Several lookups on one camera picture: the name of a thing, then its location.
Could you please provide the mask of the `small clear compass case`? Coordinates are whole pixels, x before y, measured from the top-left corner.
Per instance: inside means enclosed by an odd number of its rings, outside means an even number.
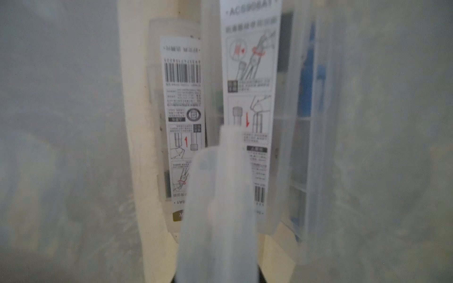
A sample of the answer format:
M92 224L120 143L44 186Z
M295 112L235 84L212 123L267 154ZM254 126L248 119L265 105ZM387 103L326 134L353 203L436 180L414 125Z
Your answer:
M178 283L256 283L257 214L243 131L222 126L217 146L197 153L176 261Z

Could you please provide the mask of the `clear compass case blue pen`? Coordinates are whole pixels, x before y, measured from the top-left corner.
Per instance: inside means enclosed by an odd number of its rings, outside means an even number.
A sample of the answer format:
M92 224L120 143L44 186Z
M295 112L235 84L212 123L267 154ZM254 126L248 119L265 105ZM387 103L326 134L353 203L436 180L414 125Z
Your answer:
M302 65L291 152L289 220L308 246L327 240L333 206L333 164L337 134L339 67L336 21L318 15L310 27Z

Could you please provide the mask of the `clear compass case barcode label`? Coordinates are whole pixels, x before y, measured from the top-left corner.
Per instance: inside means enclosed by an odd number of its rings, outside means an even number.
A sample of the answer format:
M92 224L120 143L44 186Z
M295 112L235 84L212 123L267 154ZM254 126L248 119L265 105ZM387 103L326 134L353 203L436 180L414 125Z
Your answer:
M147 77L158 188L166 227L180 233L189 168L205 147L202 47L199 25L177 18L150 20Z

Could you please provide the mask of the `clear compass case white label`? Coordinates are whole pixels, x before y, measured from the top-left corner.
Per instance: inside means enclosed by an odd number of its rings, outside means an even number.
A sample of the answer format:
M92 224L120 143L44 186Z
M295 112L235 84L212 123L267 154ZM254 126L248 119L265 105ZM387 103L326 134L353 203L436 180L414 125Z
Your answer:
M287 203L291 150L312 1L202 1L209 146L223 125L244 133L258 231L271 235Z

